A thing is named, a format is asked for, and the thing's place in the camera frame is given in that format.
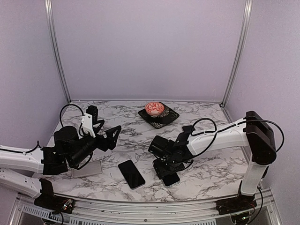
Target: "table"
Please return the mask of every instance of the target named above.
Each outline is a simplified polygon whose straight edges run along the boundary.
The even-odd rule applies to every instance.
[[[182,132],[181,127],[193,124],[202,117],[212,118],[217,125],[227,124],[223,111],[215,103],[173,102],[163,103],[180,117],[168,126],[155,129],[139,115],[138,111],[146,101],[80,101],[72,102],[84,111],[89,105],[98,107],[98,119],[105,119],[102,131],[117,125],[122,126],[117,147],[103,152],[95,150],[92,160],[101,160],[103,173],[99,175],[72,178],[71,171],[57,175],[44,176],[53,184],[55,193],[76,197],[130,202],[178,202],[237,194],[240,181],[247,170],[247,162],[240,148],[230,148],[206,152],[196,158],[193,165],[179,172],[180,183],[165,188],[153,169],[154,156],[148,152],[155,135],[175,140]],[[76,128],[80,125],[81,114],[69,106],[63,114],[64,125]],[[198,129],[211,128],[204,121]],[[49,147],[54,146],[53,137]],[[131,159],[146,184],[131,190],[118,169],[118,164]]]

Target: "red bowl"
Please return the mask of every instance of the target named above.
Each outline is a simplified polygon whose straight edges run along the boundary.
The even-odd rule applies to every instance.
[[[145,109],[150,116],[157,117],[165,110],[165,107],[160,102],[149,102]]]

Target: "white marble surface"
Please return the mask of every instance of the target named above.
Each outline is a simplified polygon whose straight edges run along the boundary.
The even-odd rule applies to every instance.
[[[78,197],[135,202],[171,202],[205,199],[236,194],[247,163],[239,148],[206,152],[195,159],[192,167],[179,172],[180,183],[165,188],[152,167],[155,159],[148,147],[155,135],[175,140],[182,132],[181,127],[193,124],[201,117],[210,117],[218,125],[226,124],[226,119],[218,104],[197,102],[168,102],[164,104],[180,114],[180,117],[168,126],[155,129],[145,122],[138,111],[146,105],[144,101],[86,101],[74,102],[84,111],[89,105],[98,107],[98,118],[105,119],[102,128],[121,125],[122,131],[114,150],[103,152],[95,150],[92,160],[101,160],[103,173],[74,179],[71,172],[57,176],[46,176],[53,184],[56,193]],[[80,125],[80,112],[68,107],[63,115],[64,125]],[[199,129],[210,128],[209,122],[201,124]],[[48,146],[53,146],[53,138]],[[118,164],[131,159],[146,184],[131,190],[118,169]]]

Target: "wall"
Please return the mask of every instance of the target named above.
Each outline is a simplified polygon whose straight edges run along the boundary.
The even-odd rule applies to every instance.
[[[46,145],[65,99],[46,21],[44,1],[0,0],[0,144]],[[16,193],[0,189],[0,224]]]
[[[285,145],[265,179],[284,225],[298,224],[300,219],[299,12],[299,1],[254,1],[245,50],[227,105],[233,119],[255,110],[285,132]],[[279,132],[276,143],[281,143]]]
[[[53,0],[72,99],[220,102],[243,0]]]

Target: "robotic arm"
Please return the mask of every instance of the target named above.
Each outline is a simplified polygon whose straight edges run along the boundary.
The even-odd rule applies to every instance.
[[[55,196],[50,181],[24,176],[11,169],[21,169],[43,175],[58,175],[68,171],[68,166],[80,169],[79,164],[98,148],[102,151],[113,150],[116,147],[121,126],[107,130],[106,137],[98,134],[104,120],[97,121],[98,110],[89,106],[82,117],[83,137],[79,139],[73,126],[65,126],[54,133],[54,147],[43,147],[39,144],[32,149],[0,146],[0,183],[23,194],[35,198],[35,205],[52,209],[57,212],[71,213],[73,200]]]
[[[219,200],[217,210],[220,215],[223,215],[247,210],[251,205],[256,206],[254,196],[257,186],[268,166],[276,159],[274,132],[271,127],[263,122],[256,112],[249,111],[245,118],[229,125],[204,130],[196,136],[191,136],[191,133],[191,129],[180,133],[176,141],[160,136],[153,139],[149,152],[157,158],[153,162],[157,176],[163,179],[184,170],[183,163],[191,163],[193,158],[206,151],[249,146],[252,157],[241,182],[238,196]]]

